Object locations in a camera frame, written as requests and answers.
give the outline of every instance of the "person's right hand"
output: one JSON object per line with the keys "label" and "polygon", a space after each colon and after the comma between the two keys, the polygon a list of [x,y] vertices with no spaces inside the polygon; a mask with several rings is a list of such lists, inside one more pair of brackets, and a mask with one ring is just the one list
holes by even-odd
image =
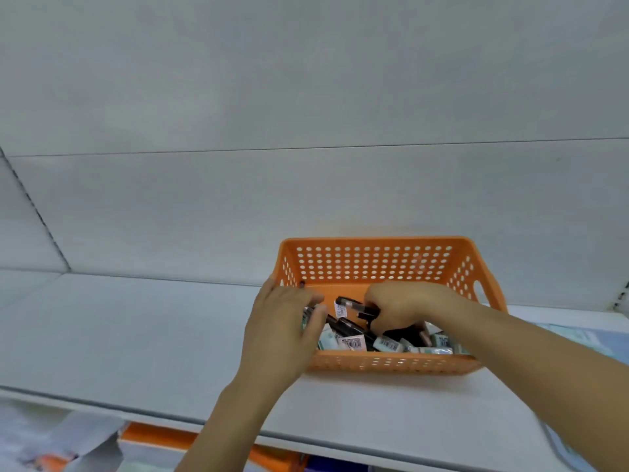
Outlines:
{"label": "person's right hand", "polygon": [[365,293],[365,303],[380,308],[380,315],[371,323],[378,336],[422,321],[441,326],[443,315],[451,310],[447,306],[460,300],[464,298],[446,285],[426,281],[375,283]]}

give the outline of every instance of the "forearm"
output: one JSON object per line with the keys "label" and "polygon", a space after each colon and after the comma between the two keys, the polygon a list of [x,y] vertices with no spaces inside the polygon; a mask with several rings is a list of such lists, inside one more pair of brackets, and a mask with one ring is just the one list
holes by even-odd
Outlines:
{"label": "forearm", "polygon": [[276,400],[235,378],[219,396],[176,472],[242,472]]}
{"label": "forearm", "polygon": [[629,367],[463,298],[431,318],[600,471],[629,462]]}

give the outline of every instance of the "white shelf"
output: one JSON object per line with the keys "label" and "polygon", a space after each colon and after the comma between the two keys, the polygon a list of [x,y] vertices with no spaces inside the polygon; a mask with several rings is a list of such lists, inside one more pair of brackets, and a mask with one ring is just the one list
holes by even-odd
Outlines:
{"label": "white shelf", "polygon": [[[240,359],[257,288],[66,274],[2,310],[1,394],[198,430]],[[629,332],[616,313],[512,306],[527,320]],[[489,371],[310,374],[259,443],[400,470],[567,471]]]}

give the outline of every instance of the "basket holes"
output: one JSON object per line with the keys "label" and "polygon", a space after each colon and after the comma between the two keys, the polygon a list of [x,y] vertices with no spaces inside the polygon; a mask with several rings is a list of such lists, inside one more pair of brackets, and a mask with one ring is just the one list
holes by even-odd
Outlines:
{"label": "basket holes", "polygon": [[479,303],[489,302],[487,300],[487,295],[485,295],[485,290],[483,289],[483,286],[480,281],[476,280],[474,284],[472,285],[472,288],[474,289],[474,294],[476,295],[476,299],[478,300]]}

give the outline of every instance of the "barcode label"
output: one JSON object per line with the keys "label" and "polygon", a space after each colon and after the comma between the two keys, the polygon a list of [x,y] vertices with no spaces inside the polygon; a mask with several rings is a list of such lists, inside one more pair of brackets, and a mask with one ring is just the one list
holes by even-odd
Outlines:
{"label": "barcode label", "polygon": [[404,345],[401,343],[398,343],[395,340],[392,340],[391,338],[387,338],[386,336],[379,336],[378,338],[376,338],[376,340],[373,342],[373,347],[378,349],[378,351],[382,351],[382,352],[387,352],[387,351],[391,351],[391,352],[402,352],[404,351]]}
{"label": "barcode label", "polygon": [[352,351],[366,351],[367,343],[365,342],[364,335],[347,336],[345,338],[338,339],[339,345],[344,345],[346,348]]}
{"label": "barcode label", "polygon": [[347,318],[347,308],[343,305],[334,304],[334,312],[336,313],[337,318]]}

